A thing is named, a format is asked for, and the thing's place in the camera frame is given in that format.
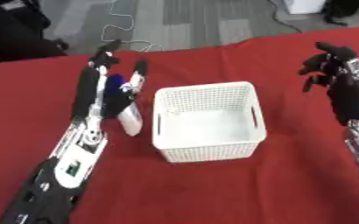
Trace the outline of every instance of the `blue object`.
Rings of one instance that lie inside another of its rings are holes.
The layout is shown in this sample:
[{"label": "blue object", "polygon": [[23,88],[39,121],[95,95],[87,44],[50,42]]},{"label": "blue object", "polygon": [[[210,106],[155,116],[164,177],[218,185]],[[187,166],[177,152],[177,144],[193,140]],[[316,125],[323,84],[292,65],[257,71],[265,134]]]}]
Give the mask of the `blue object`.
[{"label": "blue object", "polygon": [[115,95],[118,93],[120,87],[124,84],[123,76],[119,73],[108,76],[106,80],[105,92],[108,95]]}]

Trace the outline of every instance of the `robotic hand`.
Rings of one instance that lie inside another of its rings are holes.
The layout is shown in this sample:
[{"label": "robotic hand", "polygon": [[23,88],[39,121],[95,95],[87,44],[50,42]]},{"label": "robotic hand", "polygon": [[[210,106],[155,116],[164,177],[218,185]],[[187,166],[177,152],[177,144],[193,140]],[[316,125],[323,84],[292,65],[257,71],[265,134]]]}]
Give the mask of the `robotic hand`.
[{"label": "robotic hand", "polygon": [[136,63],[130,82],[111,87],[108,71],[121,40],[99,49],[83,69],[72,107],[71,124],[51,155],[32,172],[7,206],[0,224],[66,224],[86,188],[106,143],[104,118],[117,117],[135,100],[147,63]]},{"label": "robotic hand", "polygon": [[316,47],[325,53],[306,60],[299,74],[319,74],[308,78],[303,91],[309,91],[313,84],[327,88],[336,119],[347,127],[345,144],[359,164],[359,58],[346,46],[319,42]]}]

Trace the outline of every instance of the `red table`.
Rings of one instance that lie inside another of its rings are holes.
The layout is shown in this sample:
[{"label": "red table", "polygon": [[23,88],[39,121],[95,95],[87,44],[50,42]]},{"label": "red table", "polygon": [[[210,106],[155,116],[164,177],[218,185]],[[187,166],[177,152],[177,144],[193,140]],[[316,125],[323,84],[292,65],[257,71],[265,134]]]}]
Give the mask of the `red table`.
[{"label": "red table", "polygon": [[[145,126],[129,137],[107,121],[109,144],[72,215],[87,224],[359,224],[359,176],[325,89],[302,94],[301,62],[315,41],[352,46],[359,28],[253,38],[175,52],[119,52],[151,70],[138,99]],[[87,56],[0,64],[0,214],[67,125]],[[246,159],[168,164],[151,145],[154,93],[165,87],[250,81],[268,130]]]}]

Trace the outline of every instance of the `white box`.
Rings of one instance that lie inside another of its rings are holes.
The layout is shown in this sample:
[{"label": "white box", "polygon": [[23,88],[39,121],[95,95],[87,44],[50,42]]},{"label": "white box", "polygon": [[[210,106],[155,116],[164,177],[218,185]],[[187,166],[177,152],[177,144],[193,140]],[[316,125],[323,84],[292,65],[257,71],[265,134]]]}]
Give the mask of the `white box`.
[{"label": "white box", "polygon": [[285,0],[291,14],[310,14],[321,12],[326,0]]},{"label": "white box", "polygon": [[173,163],[247,158],[266,137],[246,81],[160,89],[153,114],[153,144]]}]

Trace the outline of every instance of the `black wire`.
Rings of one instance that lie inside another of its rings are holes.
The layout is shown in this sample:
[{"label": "black wire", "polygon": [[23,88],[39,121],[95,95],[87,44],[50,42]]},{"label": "black wire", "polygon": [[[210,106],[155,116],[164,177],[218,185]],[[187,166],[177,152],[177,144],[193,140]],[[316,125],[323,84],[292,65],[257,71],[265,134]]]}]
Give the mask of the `black wire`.
[{"label": "black wire", "polygon": [[284,26],[287,26],[287,27],[289,27],[289,28],[292,28],[292,29],[295,30],[296,32],[303,33],[303,31],[302,31],[300,28],[296,27],[295,25],[288,24],[288,23],[285,23],[285,22],[283,22],[282,20],[280,20],[280,19],[278,18],[278,4],[275,3],[273,0],[267,0],[267,1],[268,1],[270,4],[272,4],[272,5],[273,5],[273,8],[275,9],[275,11],[273,12],[273,15],[272,15],[272,18],[273,18],[273,20],[275,20],[275,22],[277,22],[277,23],[280,24],[280,25],[284,25]]}]

